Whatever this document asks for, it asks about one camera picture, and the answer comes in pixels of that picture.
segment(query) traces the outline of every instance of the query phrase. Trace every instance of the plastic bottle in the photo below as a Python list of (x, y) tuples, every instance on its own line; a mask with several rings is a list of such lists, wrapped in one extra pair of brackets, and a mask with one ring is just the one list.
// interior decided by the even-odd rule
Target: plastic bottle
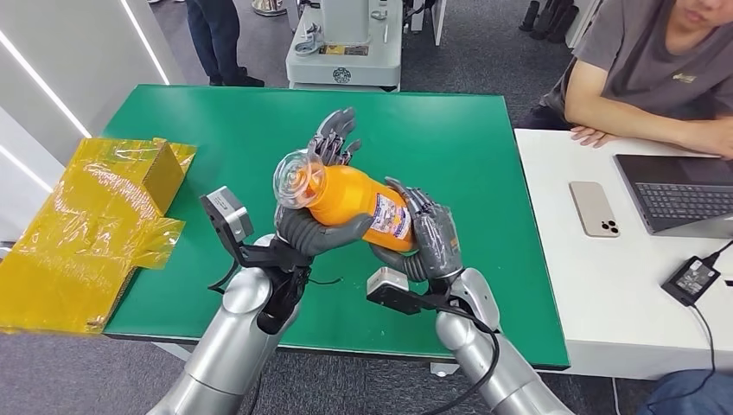
[(412, 248), (411, 217), (400, 195), (350, 166), (324, 166), (306, 150), (286, 156), (277, 165), (272, 186), (286, 208), (308, 208), (326, 226), (342, 225), (358, 214), (374, 223), (363, 240), (398, 252)]

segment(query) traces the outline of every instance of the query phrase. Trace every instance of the person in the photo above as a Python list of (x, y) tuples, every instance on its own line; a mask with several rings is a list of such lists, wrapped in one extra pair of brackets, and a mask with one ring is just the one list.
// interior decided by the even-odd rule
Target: person
[(520, 127), (600, 147), (637, 137), (733, 157), (733, 1), (605, 0)]
[(670, 373), (658, 382), (636, 415), (729, 415), (733, 413), (733, 376), (710, 370)]
[(188, 28), (211, 86), (265, 86), (237, 62), (239, 16), (233, 0), (187, 0)]

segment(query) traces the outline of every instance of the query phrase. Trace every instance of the clear bottle cap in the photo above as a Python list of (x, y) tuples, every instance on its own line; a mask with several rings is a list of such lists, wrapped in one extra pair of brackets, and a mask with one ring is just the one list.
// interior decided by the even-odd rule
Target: clear bottle cap
[(307, 150), (285, 156), (272, 176), (275, 198), (286, 208), (305, 208), (321, 190), (326, 170), (321, 158)]

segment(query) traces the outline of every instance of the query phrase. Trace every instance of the smartphone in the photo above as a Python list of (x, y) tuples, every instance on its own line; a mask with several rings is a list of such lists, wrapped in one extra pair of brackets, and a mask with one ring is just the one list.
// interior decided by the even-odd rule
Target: smartphone
[(621, 229), (600, 184), (571, 182), (570, 193), (586, 235), (593, 238), (619, 237)]

